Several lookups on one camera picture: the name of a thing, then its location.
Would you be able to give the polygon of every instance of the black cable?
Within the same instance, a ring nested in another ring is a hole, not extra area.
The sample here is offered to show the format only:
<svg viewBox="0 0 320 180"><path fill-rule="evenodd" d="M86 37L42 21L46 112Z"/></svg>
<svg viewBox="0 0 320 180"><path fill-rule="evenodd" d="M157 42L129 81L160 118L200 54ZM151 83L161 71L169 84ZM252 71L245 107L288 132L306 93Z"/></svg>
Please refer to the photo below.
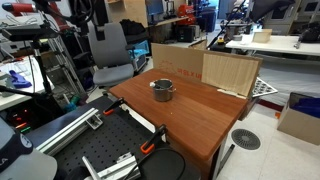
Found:
<svg viewBox="0 0 320 180"><path fill-rule="evenodd" d="M48 21L49 21L50 24L52 24L52 25L54 26L54 30L55 30L55 31L59 31L58 28L57 28L57 26L54 24L53 21L51 21L51 20L49 20L49 19L48 19Z"/></svg>
<svg viewBox="0 0 320 180"><path fill-rule="evenodd" d="M93 12L94 12L94 5L95 5L95 3L94 3L93 0L89 0L89 4L90 4L90 14L89 14L88 18L87 18L85 21L80 22L79 24L86 24L86 23L88 23L88 22L92 19L93 14L94 14Z"/></svg>
<svg viewBox="0 0 320 180"><path fill-rule="evenodd" d="M34 81L34 74L33 74L33 67L32 67L32 62L31 62L31 58L30 58L30 54L29 54L29 51L28 51L28 48L27 48L27 45L26 45L26 41L23 41L23 45L24 45L24 48L26 49L27 53L28 53L28 58L29 58L29 64L30 64L30 69L31 69L31 75L32 75L32 88L33 88L33 93L35 93L35 81Z"/></svg>
<svg viewBox="0 0 320 180"><path fill-rule="evenodd" d="M55 12L55 11L54 11L50 6L48 6L48 7L47 7L47 9L50 11L50 13L52 13L52 14L54 14L54 15L56 15L56 16L58 16L58 17L60 17L60 18L64 19L64 20L66 20L66 21L69 21L69 22L70 22L70 17L63 16L63 15L61 15L61 14L59 14L59 13Z"/></svg>
<svg viewBox="0 0 320 180"><path fill-rule="evenodd" d="M138 163L129 171L129 173L123 178L123 180L128 179L128 177L130 176L130 174L132 174L132 172L133 172L138 166L140 166L144 161L146 161L149 157L151 157L151 156L154 155L155 153L161 152L161 151L171 151L171 152L174 152L174 153L178 154L178 155L181 157L181 159L182 159L182 161L183 161L183 167L182 167L181 172L180 172L179 175L177 176L177 180L181 179L181 177L182 177L182 175L183 175L183 173L184 173L184 171L185 171L185 168L186 168L186 161L185 161L184 157L183 157L179 152L177 152L177 151L175 151L175 150L173 150L173 149L169 149L169 148L159 148L159 149L156 149L156 150L152 151L150 154L146 155L145 157L143 157L143 158L141 159L141 161L138 162Z"/></svg>
<svg viewBox="0 0 320 180"><path fill-rule="evenodd" d="M31 62L30 54L29 54L28 49L27 49L26 41L23 41L23 44L24 44L24 47L25 47L25 49L26 49L26 51L27 51L27 53L28 53L28 58L29 58L29 63L30 63L30 68L31 68L31 74L32 74L32 81L33 81L33 84L32 84L32 86L33 86L33 93L35 93L35 86L36 86L36 85L35 85L35 80L34 80L32 62ZM52 113L49 109L41 106L41 105L37 102L37 100L36 100L35 98L34 98L34 103L35 103L38 107L40 107L41 109L47 111L47 112L51 115L51 118L54 119L53 113Z"/></svg>

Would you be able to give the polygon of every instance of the cardboard sheet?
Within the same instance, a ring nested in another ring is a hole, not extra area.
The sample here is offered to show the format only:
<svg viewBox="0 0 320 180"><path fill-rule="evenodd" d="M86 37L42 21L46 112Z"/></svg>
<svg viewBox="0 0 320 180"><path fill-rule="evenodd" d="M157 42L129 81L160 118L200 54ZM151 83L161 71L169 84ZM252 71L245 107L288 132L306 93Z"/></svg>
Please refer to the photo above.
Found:
<svg viewBox="0 0 320 180"><path fill-rule="evenodd" d="M248 56L193 48L174 47L155 43L152 43L151 48L154 68L200 82L202 79L204 54L235 59L261 60L260 58Z"/></svg>
<svg viewBox="0 0 320 180"><path fill-rule="evenodd" d="M202 82L248 97L261 61L243 57L205 54Z"/></svg>

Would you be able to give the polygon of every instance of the metal clamp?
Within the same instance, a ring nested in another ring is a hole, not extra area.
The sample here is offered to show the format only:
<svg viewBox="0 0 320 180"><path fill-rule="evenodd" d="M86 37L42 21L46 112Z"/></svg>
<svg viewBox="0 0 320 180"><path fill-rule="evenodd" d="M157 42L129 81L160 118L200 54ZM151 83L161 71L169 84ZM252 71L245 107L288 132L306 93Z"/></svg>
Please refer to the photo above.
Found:
<svg viewBox="0 0 320 180"><path fill-rule="evenodd" d="M116 100L115 102L113 102L107 109L105 109L103 111L103 114L108 116L110 114L112 114L114 112L114 109L121 106L122 104L127 103L124 98L119 98L118 100Z"/></svg>
<svg viewBox="0 0 320 180"><path fill-rule="evenodd" d="M103 121L100 119L100 114L95 114L86 121L93 130L98 129L103 124Z"/></svg>
<svg viewBox="0 0 320 180"><path fill-rule="evenodd" d="M97 173L89 160L83 156L82 160L89 170L91 176L84 180L120 180L123 179L137 165L137 160L130 152L120 156L117 164ZM141 177L139 167L136 167L128 179L133 180Z"/></svg>
<svg viewBox="0 0 320 180"><path fill-rule="evenodd" d="M145 143L143 143L140 146L140 150L143 154L149 154L154 148L154 141L157 137L161 137L162 135L164 135L167 132L167 127L166 125L162 124L158 129L156 129L156 131L152 134L152 136L150 137L150 139L148 141L146 141Z"/></svg>

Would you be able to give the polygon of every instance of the wire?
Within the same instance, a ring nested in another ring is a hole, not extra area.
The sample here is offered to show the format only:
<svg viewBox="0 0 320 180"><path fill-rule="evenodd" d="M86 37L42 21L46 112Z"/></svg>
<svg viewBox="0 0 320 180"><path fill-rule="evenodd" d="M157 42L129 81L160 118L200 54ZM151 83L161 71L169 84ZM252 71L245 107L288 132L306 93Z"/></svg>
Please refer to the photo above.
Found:
<svg viewBox="0 0 320 180"><path fill-rule="evenodd" d="M27 48L27 45L26 45L26 41L23 41L23 45L24 45L24 48L26 49L27 53L28 53L28 58L29 58L29 64L30 64L30 69L31 69L31 75L32 75L32 81L33 81L33 84L32 84L32 88L33 88L33 93L35 93L35 81L34 81L34 74L33 74L33 67L32 67L32 62L31 62L31 58L30 58L30 54L29 54L29 51L28 51L28 48Z"/></svg>
<svg viewBox="0 0 320 180"><path fill-rule="evenodd" d="M78 13L77 13L78 12L77 11L78 1L79 0L75 0L75 2L74 2L75 3L74 4L74 12L76 13L76 17L75 18L76 19L81 19L82 17L87 16L88 13L89 13L89 16L85 20L83 20L83 21L78 23L78 24L85 24L85 23L89 22L93 17L93 14L94 14L94 10L93 9L94 9L94 4L96 3L96 1L95 0L89 0L90 9L88 11L84 12L81 15L78 15ZM48 6L47 9L50 11L50 13L52 13L52 14L54 14L54 15L56 15L56 16L64 19L64 20L66 20L66 21L71 22L72 21L71 19L73 19L72 17L63 16L63 15L55 12L50 6Z"/></svg>
<svg viewBox="0 0 320 180"><path fill-rule="evenodd" d="M26 22L24 22L24 24L31 24L31 23L35 23L38 22L37 18L32 17L30 19L28 19Z"/></svg>
<svg viewBox="0 0 320 180"><path fill-rule="evenodd" d="M52 25L54 26L54 30L55 30L55 31L59 31L58 28L57 28L57 26L54 24L53 21L51 21L51 20L49 20L49 19L48 19L48 21L50 22L50 24L52 24Z"/></svg>
<svg viewBox="0 0 320 180"><path fill-rule="evenodd" d="M13 23L15 23L15 24L21 24L21 22L19 22L18 20L16 20L14 17L10 16L9 14L6 14L6 18L7 18L9 21L11 21L11 22L13 22Z"/></svg>
<svg viewBox="0 0 320 180"><path fill-rule="evenodd" d="M183 161L183 167L182 167L182 170L181 172L179 173L179 175L177 176L177 180L178 179L181 179L183 173L184 173L184 170L186 168L186 160L184 159L184 157L177 151L173 150L173 149L169 149L169 148L159 148L159 149L156 149L154 151L152 151L150 154L146 155L145 157L143 157L143 159L141 159L140 162L138 162L130 171L129 173L123 178L123 180L126 180L128 179L128 177L130 176L130 174L132 174L132 172L138 167L140 166L144 161L146 161L149 157L151 157L152 155L154 155L155 153L157 152L161 152L161 151L171 151L171 152L174 152L176 153L177 155L179 155Z"/></svg>

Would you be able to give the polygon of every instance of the wooden table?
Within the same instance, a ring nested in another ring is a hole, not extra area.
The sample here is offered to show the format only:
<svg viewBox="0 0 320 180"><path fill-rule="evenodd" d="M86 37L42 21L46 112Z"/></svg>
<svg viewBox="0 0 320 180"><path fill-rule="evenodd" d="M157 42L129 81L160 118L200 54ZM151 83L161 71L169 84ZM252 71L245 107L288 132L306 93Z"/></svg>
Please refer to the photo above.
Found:
<svg viewBox="0 0 320 180"><path fill-rule="evenodd" d="M149 83L160 78L172 80L177 89L171 101L157 102L153 98ZM124 97L133 110L155 126L166 124L170 139L186 151L184 154L193 157L191 161L198 163L206 177L210 173L209 161L248 102L156 69L125 81L110 92Z"/></svg>

